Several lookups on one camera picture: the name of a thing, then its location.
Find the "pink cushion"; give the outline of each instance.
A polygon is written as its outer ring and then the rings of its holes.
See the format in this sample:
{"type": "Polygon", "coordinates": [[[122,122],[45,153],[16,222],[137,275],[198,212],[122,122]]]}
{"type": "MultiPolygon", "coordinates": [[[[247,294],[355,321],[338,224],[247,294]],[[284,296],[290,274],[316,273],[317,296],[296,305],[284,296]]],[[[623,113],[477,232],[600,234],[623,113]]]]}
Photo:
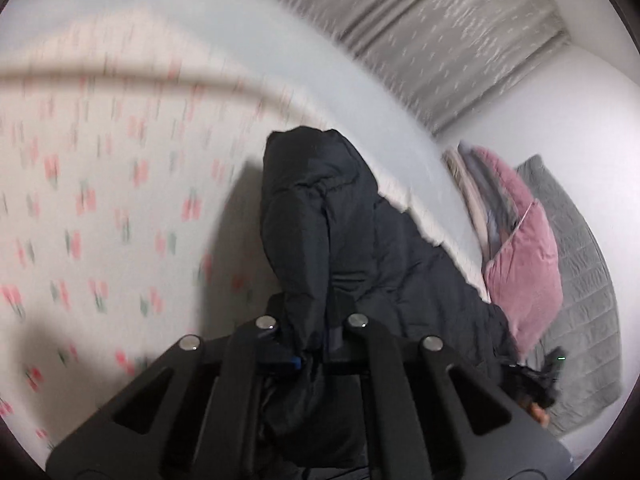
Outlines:
{"type": "Polygon", "coordinates": [[[562,306],[558,246],[542,204],[518,173],[484,148],[476,153],[511,195],[520,223],[484,268],[491,299],[505,313],[520,357],[526,357],[562,306]]]}

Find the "black puffer jacket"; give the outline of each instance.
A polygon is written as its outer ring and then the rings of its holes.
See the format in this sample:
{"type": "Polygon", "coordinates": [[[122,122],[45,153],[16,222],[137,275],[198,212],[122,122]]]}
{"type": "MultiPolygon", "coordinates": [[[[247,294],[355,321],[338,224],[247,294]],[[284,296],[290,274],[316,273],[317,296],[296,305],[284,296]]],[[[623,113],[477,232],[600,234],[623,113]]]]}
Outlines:
{"type": "MultiPolygon", "coordinates": [[[[264,153],[261,234],[284,291],[272,303],[280,303],[284,329],[307,363],[266,410],[276,436],[295,434],[300,442],[309,417],[332,390],[314,363],[331,288],[349,294],[358,312],[396,335],[440,336],[496,382],[498,357],[515,359],[500,308],[485,304],[446,251],[425,241],[408,214],[378,195],[368,166],[335,130],[299,127],[271,134],[264,153]]],[[[314,442],[318,438],[315,428],[314,442]]],[[[351,451],[356,447],[354,441],[351,451]]]]}

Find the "gray quilted headboard cushion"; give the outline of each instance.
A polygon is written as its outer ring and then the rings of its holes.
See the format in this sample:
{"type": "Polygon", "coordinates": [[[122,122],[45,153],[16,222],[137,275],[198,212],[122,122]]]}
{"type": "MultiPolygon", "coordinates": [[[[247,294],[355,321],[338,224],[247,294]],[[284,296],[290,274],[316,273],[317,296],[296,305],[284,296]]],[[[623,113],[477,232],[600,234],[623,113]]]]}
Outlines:
{"type": "Polygon", "coordinates": [[[561,436],[593,420],[620,396],[618,304],[587,222],[542,158],[535,155],[517,169],[542,202],[558,243],[564,303],[527,364],[539,369],[545,353],[556,346],[567,351],[561,398],[551,409],[550,430],[561,436]]]}
{"type": "Polygon", "coordinates": [[[436,135],[568,43],[551,0],[284,0],[436,135]]]}

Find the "gray curtain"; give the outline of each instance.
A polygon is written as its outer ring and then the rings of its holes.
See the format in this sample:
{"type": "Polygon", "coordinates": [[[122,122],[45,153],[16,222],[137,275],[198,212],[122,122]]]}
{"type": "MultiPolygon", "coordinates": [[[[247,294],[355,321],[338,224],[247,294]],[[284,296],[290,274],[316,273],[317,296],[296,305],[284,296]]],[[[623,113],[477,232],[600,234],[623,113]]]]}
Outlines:
{"type": "Polygon", "coordinates": [[[550,0],[285,0],[375,72],[433,135],[569,41],[550,0]]]}

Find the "gray pillow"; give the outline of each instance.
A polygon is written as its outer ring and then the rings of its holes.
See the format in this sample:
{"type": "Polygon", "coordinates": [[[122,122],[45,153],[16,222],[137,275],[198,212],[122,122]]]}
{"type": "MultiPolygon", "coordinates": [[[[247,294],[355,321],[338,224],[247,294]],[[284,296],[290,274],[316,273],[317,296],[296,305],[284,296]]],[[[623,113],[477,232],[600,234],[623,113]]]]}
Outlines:
{"type": "Polygon", "coordinates": [[[618,304],[600,248],[572,200],[535,155],[517,168],[545,208],[558,244],[564,302],[558,318],[527,359],[542,366],[556,346],[567,352],[559,402],[551,409],[550,431],[576,430],[615,402],[621,393],[618,304]]]}

